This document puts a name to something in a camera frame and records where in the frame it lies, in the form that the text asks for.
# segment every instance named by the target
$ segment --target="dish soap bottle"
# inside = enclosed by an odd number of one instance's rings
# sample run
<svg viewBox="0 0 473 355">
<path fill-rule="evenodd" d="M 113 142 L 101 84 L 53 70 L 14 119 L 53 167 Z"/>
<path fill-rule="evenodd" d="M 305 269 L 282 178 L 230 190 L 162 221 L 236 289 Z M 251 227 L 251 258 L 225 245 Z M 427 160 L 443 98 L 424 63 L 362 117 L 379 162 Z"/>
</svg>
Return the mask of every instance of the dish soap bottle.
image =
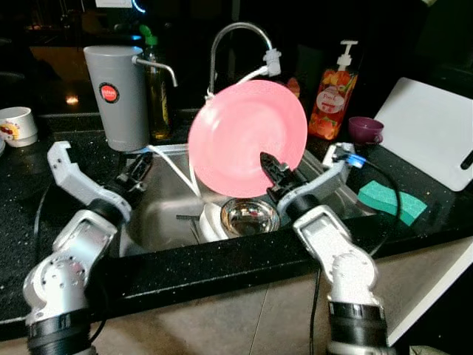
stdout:
<svg viewBox="0 0 473 355">
<path fill-rule="evenodd" d="M 157 36 L 152 35 L 149 27 L 144 24 L 140 25 L 140 32 L 145 36 L 146 43 L 143 59 L 154 63 L 163 62 L 157 47 Z M 145 66 L 148 122 L 152 143 L 171 134 L 164 75 L 162 69 Z"/>
<path fill-rule="evenodd" d="M 352 61 L 350 48 L 358 41 L 342 41 L 341 44 L 347 48 L 338 57 L 338 69 L 327 69 L 322 76 L 308 127 L 310 135 L 329 141 L 338 135 L 358 77 L 357 72 L 347 70 Z"/>
</svg>

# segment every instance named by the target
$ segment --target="purple cup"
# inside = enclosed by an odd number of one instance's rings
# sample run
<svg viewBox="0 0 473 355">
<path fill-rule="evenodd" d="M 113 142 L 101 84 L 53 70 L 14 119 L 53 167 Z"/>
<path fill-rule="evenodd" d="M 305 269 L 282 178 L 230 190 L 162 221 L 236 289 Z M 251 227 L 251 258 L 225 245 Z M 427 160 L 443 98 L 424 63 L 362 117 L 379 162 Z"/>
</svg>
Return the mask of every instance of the purple cup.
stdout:
<svg viewBox="0 0 473 355">
<path fill-rule="evenodd" d="M 378 144 L 383 141 L 381 131 L 384 125 L 368 117 L 351 117 L 348 121 L 348 132 L 353 143 Z"/>
</svg>

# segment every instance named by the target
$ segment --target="pink plate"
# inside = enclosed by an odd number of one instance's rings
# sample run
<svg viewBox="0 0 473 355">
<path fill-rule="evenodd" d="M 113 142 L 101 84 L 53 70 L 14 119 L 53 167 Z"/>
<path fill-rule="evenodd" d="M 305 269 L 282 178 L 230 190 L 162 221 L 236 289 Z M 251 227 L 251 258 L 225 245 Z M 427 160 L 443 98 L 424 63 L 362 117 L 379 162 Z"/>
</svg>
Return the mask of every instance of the pink plate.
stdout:
<svg viewBox="0 0 473 355">
<path fill-rule="evenodd" d="M 209 188 L 231 197 L 256 197 L 271 182 L 259 153 L 295 169 L 304 154 L 304 109 L 284 86 L 265 80 L 233 85 L 199 111 L 189 132 L 189 160 Z"/>
</svg>

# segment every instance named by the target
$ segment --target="kitchen sink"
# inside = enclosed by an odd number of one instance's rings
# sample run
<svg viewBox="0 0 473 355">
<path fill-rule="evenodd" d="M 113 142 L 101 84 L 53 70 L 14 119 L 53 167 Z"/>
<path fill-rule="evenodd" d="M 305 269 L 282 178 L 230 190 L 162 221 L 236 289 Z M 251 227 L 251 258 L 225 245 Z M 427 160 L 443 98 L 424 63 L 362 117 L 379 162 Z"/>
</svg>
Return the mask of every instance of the kitchen sink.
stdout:
<svg viewBox="0 0 473 355">
<path fill-rule="evenodd" d="M 160 146 L 171 160 L 188 175 L 187 144 Z M 323 172 L 321 163 L 308 151 L 305 151 L 299 171 L 312 180 Z M 204 202 L 197 198 L 187 185 L 178 178 L 172 168 L 159 156 L 154 156 L 152 168 L 145 183 L 147 190 L 128 226 L 122 230 L 120 238 L 120 256 L 143 254 L 151 251 L 179 248 L 197 244 L 191 229 L 190 217 L 199 216 Z M 217 194 L 199 183 L 205 202 L 222 206 L 230 197 Z M 267 195 L 261 199 L 272 203 Z M 337 189 L 321 201 L 330 206 L 341 218 L 360 217 L 370 214 L 370 210 L 356 204 L 356 194 L 347 186 Z M 287 216 L 281 217 L 281 226 L 289 223 Z"/>
</svg>

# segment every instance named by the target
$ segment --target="metal bowl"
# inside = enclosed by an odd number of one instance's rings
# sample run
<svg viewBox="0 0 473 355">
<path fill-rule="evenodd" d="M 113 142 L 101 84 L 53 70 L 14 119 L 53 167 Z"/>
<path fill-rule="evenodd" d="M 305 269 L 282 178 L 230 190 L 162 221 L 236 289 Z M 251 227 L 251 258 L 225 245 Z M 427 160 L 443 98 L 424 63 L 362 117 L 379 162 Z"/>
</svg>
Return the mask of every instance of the metal bowl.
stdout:
<svg viewBox="0 0 473 355">
<path fill-rule="evenodd" d="M 272 205 L 254 198 L 234 198 L 222 207 L 223 227 L 237 237 L 268 233 L 279 228 L 279 215 Z"/>
</svg>

